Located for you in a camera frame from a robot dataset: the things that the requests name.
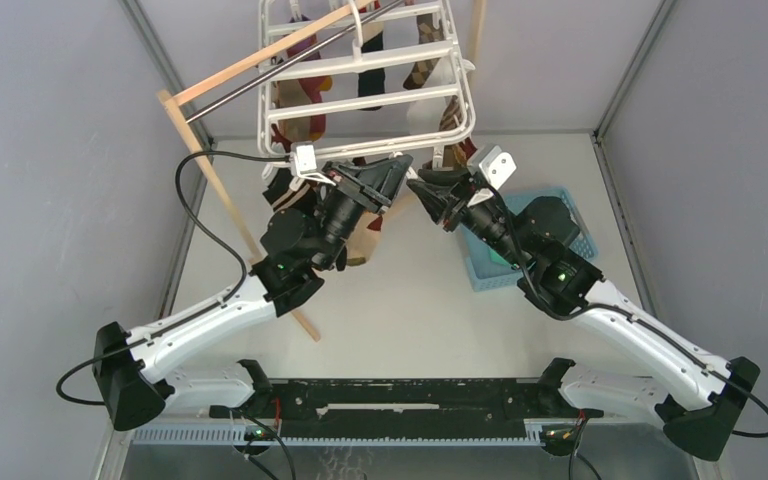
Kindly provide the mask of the black sock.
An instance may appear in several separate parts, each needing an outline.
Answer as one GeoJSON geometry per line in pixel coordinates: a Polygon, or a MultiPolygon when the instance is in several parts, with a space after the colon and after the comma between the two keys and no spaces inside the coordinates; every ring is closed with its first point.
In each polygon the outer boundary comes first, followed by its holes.
{"type": "Polygon", "coordinates": [[[301,181],[289,169],[279,168],[262,192],[274,212],[295,209],[312,214],[317,196],[310,182],[301,181]]]}

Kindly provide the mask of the white plastic sock hanger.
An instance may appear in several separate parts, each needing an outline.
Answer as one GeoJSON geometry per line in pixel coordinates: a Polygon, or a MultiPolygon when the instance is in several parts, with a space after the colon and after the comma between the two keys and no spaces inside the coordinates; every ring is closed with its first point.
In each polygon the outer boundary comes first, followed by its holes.
{"type": "Polygon", "coordinates": [[[372,157],[470,137],[476,113],[447,1],[375,1],[271,59],[257,87],[258,149],[372,157]]]}

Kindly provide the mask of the green white sock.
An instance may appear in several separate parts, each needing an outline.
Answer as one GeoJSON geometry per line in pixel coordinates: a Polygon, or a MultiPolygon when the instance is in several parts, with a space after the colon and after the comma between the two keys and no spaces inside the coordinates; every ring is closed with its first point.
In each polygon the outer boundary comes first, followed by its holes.
{"type": "Polygon", "coordinates": [[[519,268],[519,265],[517,263],[509,262],[503,256],[501,256],[495,250],[492,250],[492,249],[489,250],[489,259],[492,263],[499,265],[500,267],[506,267],[508,269],[519,268]]]}

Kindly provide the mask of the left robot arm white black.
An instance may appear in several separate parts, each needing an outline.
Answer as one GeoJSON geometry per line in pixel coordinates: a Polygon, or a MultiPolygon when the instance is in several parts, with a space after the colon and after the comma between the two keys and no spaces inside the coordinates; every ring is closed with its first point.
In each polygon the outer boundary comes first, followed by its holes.
{"type": "Polygon", "coordinates": [[[363,166],[326,163],[331,184],[314,213],[274,213],[260,239],[266,255],[244,265],[240,281],[175,316],[131,330],[117,322],[100,328],[91,368],[114,429],[133,430],[160,416],[179,393],[170,375],[190,357],[301,307],[323,286],[320,273],[344,270],[361,217],[392,205],[412,162],[397,155],[363,166]]]}

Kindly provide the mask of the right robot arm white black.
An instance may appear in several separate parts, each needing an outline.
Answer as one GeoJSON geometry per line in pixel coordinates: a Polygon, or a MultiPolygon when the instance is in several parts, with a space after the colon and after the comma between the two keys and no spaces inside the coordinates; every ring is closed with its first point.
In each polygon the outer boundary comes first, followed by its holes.
{"type": "Polygon", "coordinates": [[[634,304],[571,248],[579,226],[560,198],[539,196],[518,213],[497,192],[474,203],[485,181],[465,170],[424,170],[407,185],[434,223],[468,230],[516,269],[518,288],[537,309],[599,336],[644,370],[626,376],[554,359],[537,391],[544,412],[615,414],[659,428],[698,459],[721,458],[754,398],[754,362],[707,352],[634,304]]]}

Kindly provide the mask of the navy sock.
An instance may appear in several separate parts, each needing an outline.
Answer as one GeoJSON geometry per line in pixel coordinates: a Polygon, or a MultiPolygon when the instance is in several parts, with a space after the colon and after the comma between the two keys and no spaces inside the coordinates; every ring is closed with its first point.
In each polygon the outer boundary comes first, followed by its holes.
{"type": "MultiPolygon", "coordinates": [[[[364,43],[361,53],[376,53],[384,48],[383,27],[372,25],[363,29],[364,43]]],[[[383,68],[369,69],[358,74],[357,94],[359,97],[375,96],[385,93],[386,73],[383,68]]]]}

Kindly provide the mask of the red cuff tan sock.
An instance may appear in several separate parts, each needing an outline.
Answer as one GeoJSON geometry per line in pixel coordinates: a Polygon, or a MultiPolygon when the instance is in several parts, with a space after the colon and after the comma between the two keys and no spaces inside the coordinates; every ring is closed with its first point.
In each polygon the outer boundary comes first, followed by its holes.
{"type": "MultiPolygon", "coordinates": [[[[280,65],[292,59],[306,48],[315,45],[315,35],[289,48],[284,54],[273,58],[280,65]]],[[[322,102],[322,93],[333,86],[331,76],[316,76],[281,80],[272,83],[273,104],[277,108],[309,106],[322,102]]],[[[316,142],[324,136],[327,118],[324,114],[279,120],[271,125],[271,143],[279,144],[289,152],[295,143],[316,142]]]]}

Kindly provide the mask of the dark argyle sock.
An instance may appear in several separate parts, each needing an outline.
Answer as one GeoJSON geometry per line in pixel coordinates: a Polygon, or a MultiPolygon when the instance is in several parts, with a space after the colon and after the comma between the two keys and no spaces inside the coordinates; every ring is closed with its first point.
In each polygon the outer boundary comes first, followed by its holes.
{"type": "MultiPolygon", "coordinates": [[[[441,19],[437,14],[428,13],[417,16],[416,28],[419,45],[439,42],[445,38],[441,19]]],[[[438,58],[425,58],[415,62],[403,81],[403,88],[406,90],[422,88],[433,73],[438,61],[438,58]]]]}

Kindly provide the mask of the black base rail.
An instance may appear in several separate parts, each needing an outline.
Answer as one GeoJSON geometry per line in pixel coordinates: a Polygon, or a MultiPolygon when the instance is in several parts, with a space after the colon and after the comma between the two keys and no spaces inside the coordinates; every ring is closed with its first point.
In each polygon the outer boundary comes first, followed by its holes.
{"type": "Polygon", "coordinates": [[[302,439],[490,440],[525,437],[528,420],[572,421],[579,409],[529,379],[287,379],[243,412],[302,439]]]}

